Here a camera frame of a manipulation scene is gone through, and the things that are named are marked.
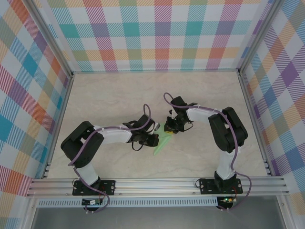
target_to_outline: marble floor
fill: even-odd
[[[180,95],[186,103],[233,107],[249,135],[235,169],[249,176],[266,176],[236,73],[173,72],[76,75],[48,178],[76,177],[60,144],[81,122],[119,125],[140,118],[144,103],[156,122],[165,122],[171,107],[163,100],[164,92]],[[219,155],[210,126],[196,122],[191,130],[173,135],[156,156],[150,147],[133,151],[131,144],[116,143],[101,146],[93,165],[103,178],[212,177]]]

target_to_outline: green plastic piece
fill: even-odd
[[[158,146],[154,148],[153,155],[157,155],[172,138],[172,134],[164,132],[164,125],[165,123],[160,123],[159,129],[154,131],[154,134],[159,135],[159,143]]]

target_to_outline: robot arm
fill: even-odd
[[[98,186],[100,178],[96,174],[91,163],[98,148],[101,145],[111,144],[116,142],[133,143],[139,142],[142,146],[155,147],[158,145],[158,135],[154,134],[154,130],[159,128],[159,124],[155,123],[152,119],[148,124],[140,130],[134,130],[143,126],[149,117],[143,115],[138,121],[131,121],[112,128],[101,129],[99,126],[94,126],[90,122],[82,122],[61,144],[61,149],[65,155],[73,161],[83,146],[84,140],[89,135],[98,130],[97,133],[92,135],[84,147],[82,153],[74,161],[73,165],[79,173],[80,177],[92,187]]]
[[[232,132],[228,128],[224,118],[213,110],[208,111],[195,108],[196,106],[199,107],[196,103],[188,105],[180,96],[173,98],[171,104],[176,106],[187,106],[188,108],[173,107],[174,111],[170,111],[172,117],[167,117],[164,131],[176,134],[179,131],[185,131],[184,125],[186,123],[192,123],[194,121],[204,122],[206,124],[209,123],[214,140],[221,150],[220,162],[215,171],[214,181],[220,191],[230,187],[236,179],[236,174],[231,169],[235,145]],[[240,151],[240,147],[244,145],[248,133],[233,108],[227,107],[222,110],[222,113],[227,116],[234,129],[239,146],[238,151]]]

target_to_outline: black mounting plate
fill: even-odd
[[[218,187],[215,184],[214,179],[200,179],[199,180],[199,187],[200,187],[200,194],[206,195],[206,194],[242,194],[243,193],[243,187],[240,179],[235,179],[235,182],[227,189],[224,189],[222,192],[219,191]]]
[[[74,188],[72,191],[73,196],[99,196],[100,194],[87,188],[80,180],[76,180],[73,184]],[[99,190],[108,194],[109,196],[114,195],[115,180],[101,180]]]

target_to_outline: perforated metal strip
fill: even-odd
[[[194,207],[217,206],[217,197],[194,198],[111,198],[109,207]],[[39,208],[78,208],[81,198],[41,198]]]

